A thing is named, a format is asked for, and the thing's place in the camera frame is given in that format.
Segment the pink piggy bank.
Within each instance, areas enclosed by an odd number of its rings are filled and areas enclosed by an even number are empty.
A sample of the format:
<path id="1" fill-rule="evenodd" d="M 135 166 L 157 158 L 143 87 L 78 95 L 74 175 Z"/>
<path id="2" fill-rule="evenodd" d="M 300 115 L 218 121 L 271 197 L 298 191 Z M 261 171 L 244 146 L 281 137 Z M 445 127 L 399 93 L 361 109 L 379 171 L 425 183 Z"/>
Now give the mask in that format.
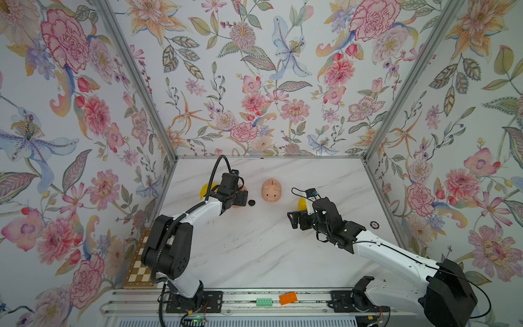
<path id="1" fill-rule="evenodd" d="M 232 208 L 246 207 L 249 192 L 245 186 L 238 186 L 232 195 Z"/>
<path id="2" fill-rule="evenodd" d="M 266 180 L 261 187 L 261 196 L 266 202 L 278 202 L 282 196 L 282 186 L 276 179 Z"/>

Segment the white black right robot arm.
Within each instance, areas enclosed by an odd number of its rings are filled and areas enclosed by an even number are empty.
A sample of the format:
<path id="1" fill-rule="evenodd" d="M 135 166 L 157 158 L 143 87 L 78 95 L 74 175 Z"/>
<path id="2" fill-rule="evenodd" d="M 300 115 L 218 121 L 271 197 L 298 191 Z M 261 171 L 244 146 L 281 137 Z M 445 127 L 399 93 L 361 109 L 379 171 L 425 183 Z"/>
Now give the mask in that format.
<path id="1" fill-rule="evenodd" d="M 306 210 L 288 212 L 294 229 L 313 229 L 325 242 L 369 259 L 407 283 L 362 277 L 350 293 L 333 296 L 336 310 L 366 312 L 385 307 L 423 315 L 433 326 L 466 326 L 478 304 L 473 287 L 458 264 L 416 256 L 384 241 L 359 223 L 345 221 L 328 198 L 306 199 Z"/>

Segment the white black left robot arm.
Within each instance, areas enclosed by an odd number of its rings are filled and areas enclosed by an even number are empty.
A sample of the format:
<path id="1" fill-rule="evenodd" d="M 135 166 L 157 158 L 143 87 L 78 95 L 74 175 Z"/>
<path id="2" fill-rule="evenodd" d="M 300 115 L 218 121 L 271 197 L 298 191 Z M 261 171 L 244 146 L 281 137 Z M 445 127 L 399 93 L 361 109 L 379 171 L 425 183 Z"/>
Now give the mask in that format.
<path id="1" fill-rule="evenodd" d="M 176 217 L 160 215 L 155 219 L 141 257 L 151 270 L 153 283 L 163 283 L 183 298 L 199 297 L 202 282 L 188 269 L 193 234 L 232 206 L 247 205 L 248 191 L 240 186 L 243 181 L 238 170 L 226 172 L 208 198 Z"/>

